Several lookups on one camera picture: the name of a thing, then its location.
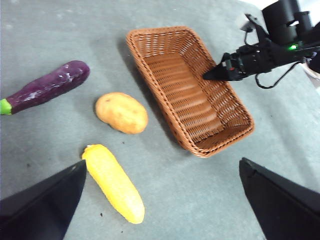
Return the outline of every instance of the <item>purple eggplant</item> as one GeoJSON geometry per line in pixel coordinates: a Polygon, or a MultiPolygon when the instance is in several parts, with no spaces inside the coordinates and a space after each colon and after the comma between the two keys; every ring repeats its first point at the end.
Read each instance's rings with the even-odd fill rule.
{"type": "Polygon", "coordinates": [[[53,72],[25,85],[20,91],[0,101],[1,114],[11,115],[37,106],[82,84],[90,68],[83,61],[70,61],[53,72]]]}

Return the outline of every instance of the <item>cable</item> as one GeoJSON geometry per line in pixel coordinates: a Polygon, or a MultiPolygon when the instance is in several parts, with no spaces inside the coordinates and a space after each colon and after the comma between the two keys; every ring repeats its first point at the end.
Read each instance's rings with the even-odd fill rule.
{"type": "Polygon", "coordinates": [[[249,43],[247,43],[247,36],[248,36],[248,31],[245,32],[245,35],[244,35],[244,43],[245,45],[249,46],[249,47],[253,47],[253,48],[258,48],[258,46],[255,46],[255,45],[251,45],[249,43]]]}
{"type": "Polygon", "coordinates": [[[295,62],[295,63],[294,63],[277,81],[275,81],[275,83],[274,83],[273,85],[271,85],[271,86],[263,86],[263,85],[260,84],[259,79],[258,79],[258,76],[259,76],[260,73],[258,73],[258,74],[255,75],[255,82],[256,82],[256,84],[257,84],[260,88],[262,88],[262,89],[272,89],[272,88],[274,88],[275,86],[277,86],[277,84],[281,81],[281,79],[282,79],[285,75],[287,75],[287,73],[289,73],[292,69],[294,69],[297,64],[301,64],[301,62],[300,62],[300,61],[295,62]]]}

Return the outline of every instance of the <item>green stem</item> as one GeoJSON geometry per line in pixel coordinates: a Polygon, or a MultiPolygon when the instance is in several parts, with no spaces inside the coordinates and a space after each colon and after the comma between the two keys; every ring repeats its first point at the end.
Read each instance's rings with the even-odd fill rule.
{"type": "Polygon", "coordinates": [[[11,115],[11,104],[7,101],[7,99],[2,99],[0,101],[0,114],[11,115]]]}

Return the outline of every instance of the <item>gray table surface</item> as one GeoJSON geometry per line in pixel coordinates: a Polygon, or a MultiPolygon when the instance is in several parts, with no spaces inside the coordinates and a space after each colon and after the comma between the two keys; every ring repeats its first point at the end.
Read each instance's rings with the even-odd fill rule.
{"type": "MultiPolygon", "coordinates": [[[[320,192],[320,97],[303,70],[297,67],[272,90],[258,88],[253,77],[232,83],[256,130],[201,159],[176,143],[125,43],[132,29],[185,25],[219,62],[243,44],[235,25],[243,13],[262,19],[256,7],[237,0],[2,0],[3,98],[70,60],[86,62],[91,74],[50,102],[1,116],[1,198],[76,163],[86,145],[99,143],[140,192],[144,222],[128,223],[87,175],[66,240],[262,240],[239,178],[241,157],[320,192]],[[99,121],[93,105],[109,92],[146,107],[143,133],[126,135],[99,121]]],[[[262,81],[270,84],[287,68],[262,81]]]]}

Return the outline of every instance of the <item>wicker basket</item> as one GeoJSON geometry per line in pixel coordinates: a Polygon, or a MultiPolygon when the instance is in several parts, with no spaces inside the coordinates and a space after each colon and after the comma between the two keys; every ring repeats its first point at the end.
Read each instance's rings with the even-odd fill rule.
{"type": "Polygon", "coordinates": [[[216,63],[193,30],[132,30],[127,44],[184,149],[207,158],[253,132],[254,121],[230,84],[202,78],[216,63]]]}

